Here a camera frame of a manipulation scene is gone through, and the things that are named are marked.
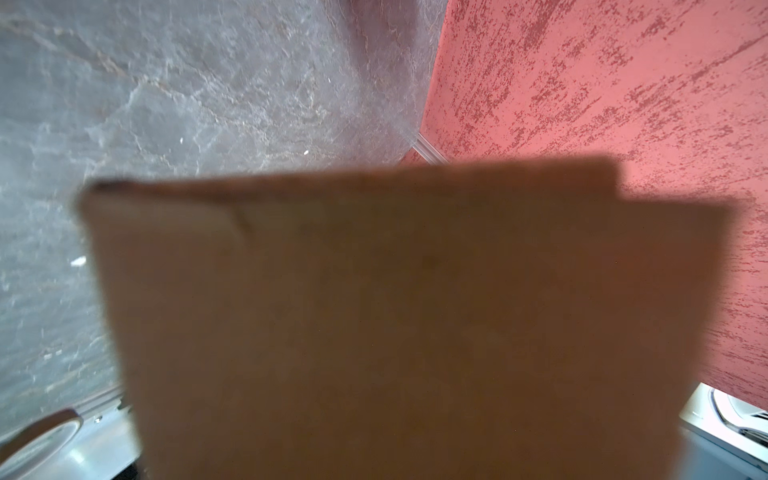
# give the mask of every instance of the cardboard piece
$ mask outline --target cardboard piece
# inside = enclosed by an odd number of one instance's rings
[[[727,211],[620,201],[615,171],[545,162],[85,191],[149,469],[666,478]]]

